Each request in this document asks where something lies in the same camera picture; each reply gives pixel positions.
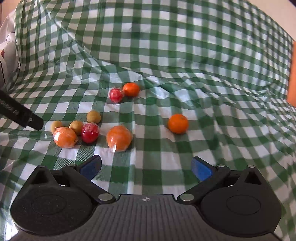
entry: metal screw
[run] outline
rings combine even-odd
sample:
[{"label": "metal screw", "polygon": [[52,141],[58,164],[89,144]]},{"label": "metal screw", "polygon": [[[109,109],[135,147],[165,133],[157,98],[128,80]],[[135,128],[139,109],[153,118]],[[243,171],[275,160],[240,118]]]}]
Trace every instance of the metal screw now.
[{"label": "metal screw", "polygon": [[194,199],[194,196],[190,193],[184,193],[180,196],[180,199],[184,202],[189,202]]},{"label": "metal screw", "polygon": [[110,193],[103,193],[99,195],[99,200],[101,201],[110,201],[113,196]]}]

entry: red fruit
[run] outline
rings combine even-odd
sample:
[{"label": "red fruit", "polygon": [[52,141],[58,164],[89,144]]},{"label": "red fruit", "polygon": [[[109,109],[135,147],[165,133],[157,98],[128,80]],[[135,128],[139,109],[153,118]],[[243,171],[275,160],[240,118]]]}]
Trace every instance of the red fruit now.
[{"label": "red fruit", "polygon": [[112,88],[109,93],[109,98],[112,102],[118,104],[123,98],[123,92],[119,88]]},{"label": "red fruit", "polygon": [[100,128],[96,123],[87,123],[82,127],[81,137],[85,143],[93,143],[98,139]]}]

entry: orange object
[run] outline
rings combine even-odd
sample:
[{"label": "orange object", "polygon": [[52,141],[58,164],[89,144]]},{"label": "orange object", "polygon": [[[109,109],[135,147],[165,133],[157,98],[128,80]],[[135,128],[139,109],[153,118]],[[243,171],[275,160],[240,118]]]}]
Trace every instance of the orange object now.
[{"label": "orange object", "polygon": [[175,134],[183,134],[187,131],[189,122],[184,115],[175,114],[168,120],[168,129]]},{"label": "orange object", "polygon": [[291,61],[287,102],[296,107],[296,42],[294,42]]},{"label": "orange object", "polygon": [[76,133],[72,129],[64,126],[56,128],[53,137],[55,144],[62,148],[74,147],[78,141]]},{"label": "orange object", "polygon": [[132,138],[132,134],[124,126],[112,127],[106,136],[108,146],[113,152],[125,151]]},{"label": "orange object", "polygon": [[135,83],[127,83],[123,86],[122,91],[128,97],[136,97],[140,92],[140,87]]}]

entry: orange post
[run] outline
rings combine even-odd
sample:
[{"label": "orange post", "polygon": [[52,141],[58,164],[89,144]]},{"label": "orange post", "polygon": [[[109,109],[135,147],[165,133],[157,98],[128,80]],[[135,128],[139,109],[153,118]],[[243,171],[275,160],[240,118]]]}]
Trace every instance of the orange post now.
[{"label": "orange post", "polygon": [[296,42],[293,45],[287,102],[296,107]]}]

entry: green and white checkered cloth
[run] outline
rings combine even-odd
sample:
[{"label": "green and white checkered cloth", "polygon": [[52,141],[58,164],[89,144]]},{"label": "green and white checkered cloth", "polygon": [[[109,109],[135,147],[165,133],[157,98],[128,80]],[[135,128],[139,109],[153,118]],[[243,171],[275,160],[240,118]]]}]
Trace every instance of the green and white checkered cloth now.
[{"label": "green and white checkered cloth", "polygon": [[[1,233],[34,168],[60,169],[94,154],[93,182],[114,195],[181,194],[198,183],[193,156],[231,169],[256,165],[282,203],[276,234],[296,240],[296,109],[286,102],[291,37],[241,0],[22,0],[15,34],[20,70],[10,96],[42,117],[41,131],[0,119]],[[112,87],[136,82],[137,98],[112,104]],[[101,113],[97,143],[61,149],[65,126]],[[182,113],[184,135],[166,128]],[[113,154],[106,133],[122,123],[130,150]]]}]

